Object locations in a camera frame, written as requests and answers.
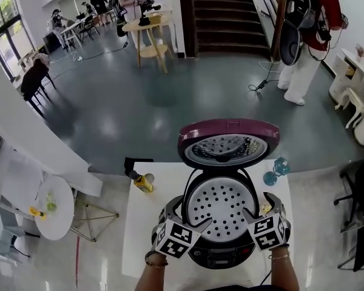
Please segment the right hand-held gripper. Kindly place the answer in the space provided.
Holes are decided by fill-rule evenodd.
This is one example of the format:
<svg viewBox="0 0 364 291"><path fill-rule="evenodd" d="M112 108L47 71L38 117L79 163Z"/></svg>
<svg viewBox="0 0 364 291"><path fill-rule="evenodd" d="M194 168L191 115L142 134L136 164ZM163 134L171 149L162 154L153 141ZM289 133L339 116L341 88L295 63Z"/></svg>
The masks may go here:
<svg viewBox="0 0 364 291"><path fill-rule="evenodd" d="M264 192L263 194L271 205L266 216L256 218L248 208L242 209L248 234L260 252L288 244L291 232L291 223L283 217L285 207L281 199L273 193Z"/></svg>

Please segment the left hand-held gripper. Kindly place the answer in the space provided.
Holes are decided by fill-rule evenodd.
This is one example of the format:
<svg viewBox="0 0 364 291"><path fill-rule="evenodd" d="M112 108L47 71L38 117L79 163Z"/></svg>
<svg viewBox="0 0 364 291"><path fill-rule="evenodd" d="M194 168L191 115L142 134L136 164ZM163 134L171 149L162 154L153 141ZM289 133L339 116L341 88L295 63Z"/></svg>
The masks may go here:
<svg viewBox="0 0 364 291"><path fill-rule="evenodd" d="M162 210L163 223L153 230L154 251L175 259L181 259L187 254L213 221L212 218L207 218L190 228L179 224L182 219L177 215L177 208L182 203L183 195L170 200Z"/></svg>

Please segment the white perforated steamer tray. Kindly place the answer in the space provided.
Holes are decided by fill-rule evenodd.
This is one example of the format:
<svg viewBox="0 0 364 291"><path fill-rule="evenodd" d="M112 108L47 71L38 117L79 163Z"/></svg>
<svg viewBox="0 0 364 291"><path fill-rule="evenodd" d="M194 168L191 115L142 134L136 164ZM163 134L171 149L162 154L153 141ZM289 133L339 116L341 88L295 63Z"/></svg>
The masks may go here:
<svg viewBox="0 0 364 291"><path fill-rule="evenodd" d="M242 209L247 208L254 214L256 205L253 194L243 184L208 180L190 194L186 216L192 225L210 218L212 223L201 237L214 243L227 243L248 230Z"/></svg>

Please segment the teal lantern ornament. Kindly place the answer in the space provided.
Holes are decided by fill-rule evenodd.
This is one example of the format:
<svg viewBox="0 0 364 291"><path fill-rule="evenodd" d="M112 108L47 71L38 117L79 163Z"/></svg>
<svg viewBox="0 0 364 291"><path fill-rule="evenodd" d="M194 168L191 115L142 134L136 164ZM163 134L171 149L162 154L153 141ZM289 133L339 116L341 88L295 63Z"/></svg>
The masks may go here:
<svg viewBox="0 0 364 291"><path fill-rule="evenodd" d="M271 171L263 176L263 181L267 186L274 186L279 177L287 175L291 171L289 162L284 157L279 157L274 161Z"/></svg>

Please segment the white square table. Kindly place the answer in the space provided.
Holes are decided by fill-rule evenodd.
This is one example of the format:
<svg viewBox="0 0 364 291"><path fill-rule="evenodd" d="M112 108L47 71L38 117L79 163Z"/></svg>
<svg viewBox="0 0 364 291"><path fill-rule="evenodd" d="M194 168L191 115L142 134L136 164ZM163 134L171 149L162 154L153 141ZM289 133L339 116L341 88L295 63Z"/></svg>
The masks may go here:
<svg viewBox="0 0 364 291"><path fill-rule="evenodd" d="M292 221L288 177L279 177L274 186L267 186L263 181L263 175L272 170L273 166L273 160L266 159L248 167L246 171L256 188L258 200L264 201L263 192L275 194L284 204L288 221ZM144 256L152 247L152 229L158 224L161 209L171 199L183 194L187 180L196 177L196 173L182 162L138 162L135 170L140 174L151 173L155 177L155 189L152 193L143 193L135 185L131 185L129 192L122 273L139 278L145 266ZM181 259L169 258L165 286L167 290L179 290L193 284L205 287L222 284L258 285L269 272L271 261L268 256L269 252L255 249L245 262L225 270L205 269L187 255Z"/></svg>

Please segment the yellow oil bottle black cap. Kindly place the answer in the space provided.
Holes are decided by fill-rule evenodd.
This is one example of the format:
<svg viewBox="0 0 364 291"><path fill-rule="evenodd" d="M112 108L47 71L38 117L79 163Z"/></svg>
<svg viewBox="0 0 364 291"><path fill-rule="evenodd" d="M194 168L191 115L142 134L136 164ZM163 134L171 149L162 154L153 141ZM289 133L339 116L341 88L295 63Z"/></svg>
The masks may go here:
<svg viewBox="0 0 364 291"><path fill-rule="evenodd" d="M152 184L146 179L144 175L140 175L135 170L129 172L129 178L133 181L134 185L137 186L142 192L150 193L153 191Z"/></svg>

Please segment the black bag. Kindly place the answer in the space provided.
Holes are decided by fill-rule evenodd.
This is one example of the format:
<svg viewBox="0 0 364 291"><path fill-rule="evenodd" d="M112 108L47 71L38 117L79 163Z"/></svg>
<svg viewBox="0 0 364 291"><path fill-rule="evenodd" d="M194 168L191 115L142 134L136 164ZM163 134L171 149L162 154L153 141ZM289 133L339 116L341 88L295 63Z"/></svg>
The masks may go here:
<svg viewBox="0 0 364 291"><path fill-rule="evenodd" d="M153 162L153 159L142 159L142 158L130 158L125 157L124 160L124 174L128 177L130 172L134 170L134 166L137 162Z"/></svg>

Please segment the person's dark shirt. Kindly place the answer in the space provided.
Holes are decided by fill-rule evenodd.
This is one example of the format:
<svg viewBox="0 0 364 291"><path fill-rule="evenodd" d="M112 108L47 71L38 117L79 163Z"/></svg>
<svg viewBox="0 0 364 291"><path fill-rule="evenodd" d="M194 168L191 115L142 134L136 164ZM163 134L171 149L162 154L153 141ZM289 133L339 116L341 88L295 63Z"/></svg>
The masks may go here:
<svg viewBox="0 0 364 291"><path fill-rule="evenodd" d="M204 291L286 291L285 289L272 285L260 285L254 287L243 287L239 285L223 286Z"/></svg>

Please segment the maroon rice cooker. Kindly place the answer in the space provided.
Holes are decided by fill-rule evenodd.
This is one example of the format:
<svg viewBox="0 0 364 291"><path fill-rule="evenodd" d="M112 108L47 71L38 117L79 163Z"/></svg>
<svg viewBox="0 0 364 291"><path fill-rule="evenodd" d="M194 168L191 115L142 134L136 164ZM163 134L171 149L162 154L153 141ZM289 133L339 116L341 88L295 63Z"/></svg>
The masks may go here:
<svg viewBox="0 0 364 291"><path fill-rule="evenodd" d="M211 119L183 127L178 137L178 153L196 177L188 179L182 194L183 203L177 208L177 215L182 219L179 224L194 226L187 219L186 204L190 194L208 180L243 184L257 202L253 215L261 217L257 191L246 169L268 156L279 140L278 127L252 119ZM199 266L218 270L243 263L255 249L246 231L230 242L211 242L200 237L185 255Z"/></svg>

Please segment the round white side table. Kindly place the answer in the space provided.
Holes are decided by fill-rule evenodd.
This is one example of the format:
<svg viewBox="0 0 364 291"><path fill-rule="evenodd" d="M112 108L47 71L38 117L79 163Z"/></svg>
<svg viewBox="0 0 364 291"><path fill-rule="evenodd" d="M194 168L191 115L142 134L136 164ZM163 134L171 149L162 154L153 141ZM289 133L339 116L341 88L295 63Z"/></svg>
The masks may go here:
<svg viewBox="0 0 364 291"><path fill-rule="evenodd" d="M46 208L46 196L51 192L55 198L56 210ZM62 239L71 231L85 240L95 243L104 231L120 215L114 211L92 204L82 193L59 176L51 176L40 186L35 208L45 212L46 219L34 217L41 235L49 240Z"/></svg>

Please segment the small green bottle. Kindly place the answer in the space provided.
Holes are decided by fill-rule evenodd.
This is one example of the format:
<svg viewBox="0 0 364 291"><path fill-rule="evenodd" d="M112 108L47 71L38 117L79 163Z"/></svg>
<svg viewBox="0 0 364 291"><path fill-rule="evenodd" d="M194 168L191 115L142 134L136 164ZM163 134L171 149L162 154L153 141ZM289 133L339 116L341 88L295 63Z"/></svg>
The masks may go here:
<svg viewBox="0 0 364 291"><path fill-rule="evenodd" d="M46 208L49 212L54 212L57 208L55 198L51 192L46 196Z"/></svg>

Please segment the small yellow bottle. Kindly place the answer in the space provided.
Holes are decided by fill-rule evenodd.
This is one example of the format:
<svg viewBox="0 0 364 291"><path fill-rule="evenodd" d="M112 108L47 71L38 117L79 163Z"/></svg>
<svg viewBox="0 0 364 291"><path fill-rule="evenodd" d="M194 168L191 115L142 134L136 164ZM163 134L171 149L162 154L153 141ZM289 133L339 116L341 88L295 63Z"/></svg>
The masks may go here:
<svg viewBox="0 0 364 291"><path fill-rule="evenodd" d="M38 210L37 208L35 207L29 207L29 212L32 216L34 217L39 217L41 220L45 220L46 219L46 213L45 212L42 212L40 210Z"/></svg>

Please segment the round wooden two-tier table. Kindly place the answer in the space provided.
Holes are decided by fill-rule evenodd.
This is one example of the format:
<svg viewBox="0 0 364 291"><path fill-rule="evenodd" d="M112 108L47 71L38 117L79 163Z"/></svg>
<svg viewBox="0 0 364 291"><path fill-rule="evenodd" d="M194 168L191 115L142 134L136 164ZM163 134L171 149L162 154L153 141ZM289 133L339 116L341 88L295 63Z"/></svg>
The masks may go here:
<svg viewBox="0 0 364 291"><path fill-rule="evenodd" d="M130 23L127 23L123 26L124 32L129 33L136 33L138 48L136 51L136 58L137 58L137 64L138 68L141 67L141 58L157 58L158 65L162 69L162 71L165 74L168 74L167 68L166 68L166 62L164 60L164 56L166 53L169 54L171 58L173 58L173 54L168 46L167 41L164 38L163 33L161 32L161 28L164 25L167 25L170 21L169 17L166 15L160 16L160 22L156 24L150 24L150 25L139 25L139 19L132 21ZM162 44L157 44L152 29L155 28L158 32L159 37L162 40ZM140 46L140 40L141 40L141 31L145 31L147 33L147 36L150 39L151 45L142 47Z"/></svg>

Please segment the dark chair with jacket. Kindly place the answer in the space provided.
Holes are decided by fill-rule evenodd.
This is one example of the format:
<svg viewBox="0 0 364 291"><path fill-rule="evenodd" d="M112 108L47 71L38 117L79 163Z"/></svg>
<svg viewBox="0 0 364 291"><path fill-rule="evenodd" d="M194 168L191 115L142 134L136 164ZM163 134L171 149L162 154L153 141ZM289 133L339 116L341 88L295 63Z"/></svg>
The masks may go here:
<svg viewBox="0 0 364 291"><path fill-rule="evenodd" d="M38 108L38 106L33 102L32 98L36 98L39 102L39 99L36 97L36 93L41 90L45 97L51 101L50 97L47 94L44 86L42 85L42 80L47 78L54 88L54 82L49 75L49 56L45 53L37 53L33 56L33 65L24 73L22 78L22 83L20 85L20 93L25 102L28 102L36 112L44 118L42 111Z"/></svg>

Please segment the white long table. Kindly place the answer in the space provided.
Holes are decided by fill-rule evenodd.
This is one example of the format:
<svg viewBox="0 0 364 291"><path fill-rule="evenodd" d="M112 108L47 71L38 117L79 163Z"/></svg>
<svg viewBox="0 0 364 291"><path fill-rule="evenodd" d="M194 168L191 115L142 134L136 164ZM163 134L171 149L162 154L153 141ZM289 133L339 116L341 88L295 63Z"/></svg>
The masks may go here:
<svg viewBox="0 0 364 291"><path fill-rule="evenodd" d="M60 35L63 37L66 50L70 52L72 49L76 49L76 42L82 47L84 38L93 40L92 29L94 27L93 16L88 16L65 28Z"/></svg>

